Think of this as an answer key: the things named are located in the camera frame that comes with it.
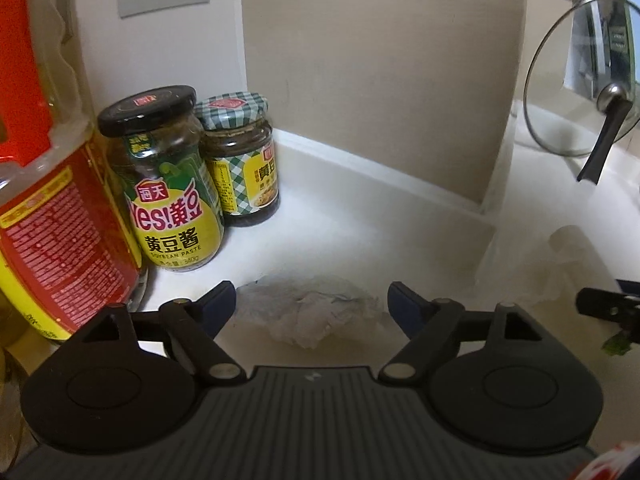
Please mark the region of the white paper roll green end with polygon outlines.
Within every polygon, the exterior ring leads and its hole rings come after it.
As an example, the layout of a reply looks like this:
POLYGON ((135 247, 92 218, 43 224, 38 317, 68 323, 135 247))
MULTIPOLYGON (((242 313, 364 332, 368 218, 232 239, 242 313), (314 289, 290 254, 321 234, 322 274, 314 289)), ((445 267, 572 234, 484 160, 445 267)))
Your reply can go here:
POLYGON ((578 226, 563 226, 553 232, 535 252, 527 309, 576 356, 588 360, 624 356, 634 346, 630 331, 620 322, 610 322, 578 312, 576 299, 585 289, 618 292, 620 286, 578 226))

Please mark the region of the white tissue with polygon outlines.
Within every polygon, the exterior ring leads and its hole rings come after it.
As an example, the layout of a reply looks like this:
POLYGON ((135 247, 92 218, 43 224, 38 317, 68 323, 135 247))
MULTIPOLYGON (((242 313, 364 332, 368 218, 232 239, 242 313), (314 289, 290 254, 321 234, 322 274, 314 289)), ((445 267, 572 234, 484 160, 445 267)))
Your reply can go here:
POLYGON ((390 316, 381 300, 344 278, 280 273, 239 287, 234 318, 314 349, 329 336, 365 342, 383 335, 390 316))

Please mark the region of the soybean paste jar black lid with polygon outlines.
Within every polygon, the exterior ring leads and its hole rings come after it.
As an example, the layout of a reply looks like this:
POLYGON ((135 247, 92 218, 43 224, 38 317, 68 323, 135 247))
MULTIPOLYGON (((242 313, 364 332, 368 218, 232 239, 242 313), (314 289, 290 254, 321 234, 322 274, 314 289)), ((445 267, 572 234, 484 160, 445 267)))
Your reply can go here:
POLYGON ((98 115, 142 252, 162 269, 208 263, 224 239, 224 215, 200 152, 196 91, 185 84, 127 96, 98 115))

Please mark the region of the checkered lid sauce jar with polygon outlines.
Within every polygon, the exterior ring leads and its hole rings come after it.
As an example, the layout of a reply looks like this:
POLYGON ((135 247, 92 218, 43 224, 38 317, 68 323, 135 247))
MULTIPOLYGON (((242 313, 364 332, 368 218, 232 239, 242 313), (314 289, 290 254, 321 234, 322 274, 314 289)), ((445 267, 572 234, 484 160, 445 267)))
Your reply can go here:
POLYGON ((254 226, 280 205, 276 146, 268 101, 257 92, 212 96, 196 104, 201 153, 228 226, 254 226))

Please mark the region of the glass pot lid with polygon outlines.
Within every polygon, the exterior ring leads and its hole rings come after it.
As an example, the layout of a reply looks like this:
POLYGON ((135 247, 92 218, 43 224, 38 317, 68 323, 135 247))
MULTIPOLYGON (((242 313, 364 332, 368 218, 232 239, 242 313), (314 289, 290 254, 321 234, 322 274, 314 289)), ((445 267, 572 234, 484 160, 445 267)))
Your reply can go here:
POLYGON ((614 144, 639 125, 639 7, 582 0, 542 38, 528 66, 523 114, 545 151, 585 159, 597 184, 614 144))

